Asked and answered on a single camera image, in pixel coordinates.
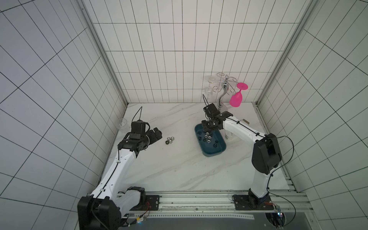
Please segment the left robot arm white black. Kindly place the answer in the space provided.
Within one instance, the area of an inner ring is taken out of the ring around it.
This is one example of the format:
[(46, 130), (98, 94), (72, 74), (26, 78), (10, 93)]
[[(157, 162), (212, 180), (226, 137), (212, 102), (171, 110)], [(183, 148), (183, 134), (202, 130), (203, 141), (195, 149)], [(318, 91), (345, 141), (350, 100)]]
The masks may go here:
[(117, 146), (114, 161), (97, 188), (88, 196), (83, 196), (77, 205), (79, 228), (81, 230), (117, 230), (130, 223), (123, 217), (130, 211), (158, 210), (160, 197), (146, 195), (142, 187), (131, 186), (121, 191), (122, 180), (140, 151), (162, 139), (157, 128), (148, 131), (127, 133)]

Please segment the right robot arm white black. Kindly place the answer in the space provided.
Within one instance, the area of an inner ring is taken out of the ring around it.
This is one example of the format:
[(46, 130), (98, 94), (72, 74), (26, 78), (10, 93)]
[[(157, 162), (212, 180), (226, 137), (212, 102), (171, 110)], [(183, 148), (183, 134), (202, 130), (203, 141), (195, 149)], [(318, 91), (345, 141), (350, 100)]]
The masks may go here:
[(214, 104), (203, 108), (206, 119), (201, 122), (205, 132), (229, 131), (252, 148), (252, 165), (255, 168), (253, 183), (246, 198), (233, 196), (238, 204), (251, 210), (261, 208), (269, 198), (269, 181), (282, 160), (278, 138), (260, 133), (241, 123), (228, 111), (220, 112)]

